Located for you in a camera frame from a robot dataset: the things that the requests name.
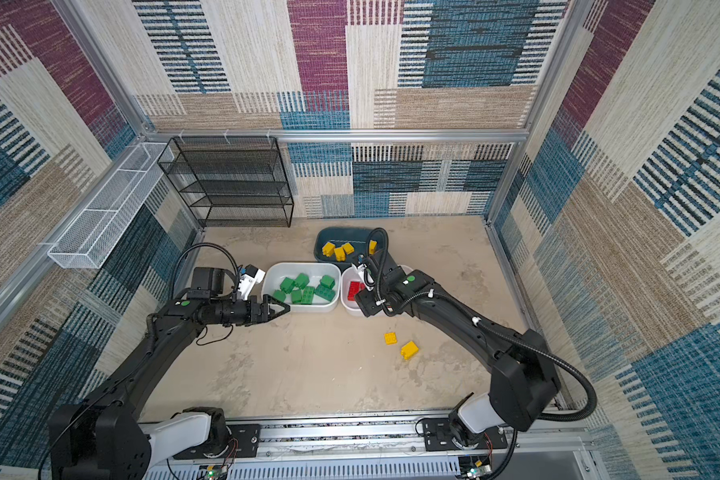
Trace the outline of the long red lego brick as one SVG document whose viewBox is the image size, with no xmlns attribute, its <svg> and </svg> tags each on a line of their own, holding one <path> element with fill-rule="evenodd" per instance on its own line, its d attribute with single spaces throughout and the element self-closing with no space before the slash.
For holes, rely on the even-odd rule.
<svg viewBox="0 0 720 480">
<path fill-rule="evenodd" d="M 352 302 L 355 300 L 356 295 L 365 288 L 364 284 L 360 281 L 351 281 L 347 290 L 347 299 Z"/>
</svg>

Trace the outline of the long green lego brick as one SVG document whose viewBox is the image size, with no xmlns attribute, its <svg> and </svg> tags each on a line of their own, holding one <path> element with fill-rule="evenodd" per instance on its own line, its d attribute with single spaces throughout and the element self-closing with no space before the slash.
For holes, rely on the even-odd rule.
<svg viewBox="0 0 720 480">
<path fill-rule="evenodd" d="M 301 304 L 302 305 L 312 305 L 314 301 L 315 296 L 315 288 L 312 286 L 307 286 L 302 290 L 302 296 L 301 296 Z"/>
<path fill-rule="evenodd" d="M 320 284 L 315 288 L 315 295 L 327 302 L 332 302 L 336 297 L 336 291 L 333 287 Z"/>
</svg>

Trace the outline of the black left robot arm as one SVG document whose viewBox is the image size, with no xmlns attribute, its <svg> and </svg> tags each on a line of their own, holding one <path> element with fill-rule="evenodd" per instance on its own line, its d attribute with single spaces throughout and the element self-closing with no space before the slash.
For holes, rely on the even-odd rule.
<svg viewBox="0 0 720 480">
<path fill-rule="evenodd" d="M 53 479 L 141 479 L 155 464 L 193 450 L 233 462 L 239 447 L 222 409 L 193 407 L 142 428 L 146 401 L 169 367 L 208 326 L 228 330 L 268 323 L 290 312 L 271 295 L 243 295 L 242 270 L 198 268 L 191 286 L 171 290 L 146 318 L 134 351 L 78 404 L 59 407 L 48 422 L 50 445 L 38 473 Z"/>
</svg>

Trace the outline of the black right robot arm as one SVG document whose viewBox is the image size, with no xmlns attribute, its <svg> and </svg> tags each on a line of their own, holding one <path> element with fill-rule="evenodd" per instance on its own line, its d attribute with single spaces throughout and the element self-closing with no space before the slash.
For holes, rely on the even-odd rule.
<svg viewBox="0 0 720 480">
<path fill-rule="evenodd" d="M 355 297 L 363 315 L 406 314 L 422 320 L 456 341 L 490 375 L 486 393 L 467 395 L 449 414 L 449 429 L 457 447 L 475 447 L 494 427 L 526 432 L 538 420 L 576 422 L 595 412 L 598 396 L 592 382 L 551 353 L 538 332 L 528 329 L 520 333 L 505 327 L 458 300 L 423 271 L 405 272 L 388 252 L 385 229 L 371 230 L 367 241 L 377 246 L 365 248 L 354 262 L 367 285 Z M 546 409 L 561 390 L 561 373 L 579 383 L 585 403 L 572 412 L 553 414 Z"/>
</svg>

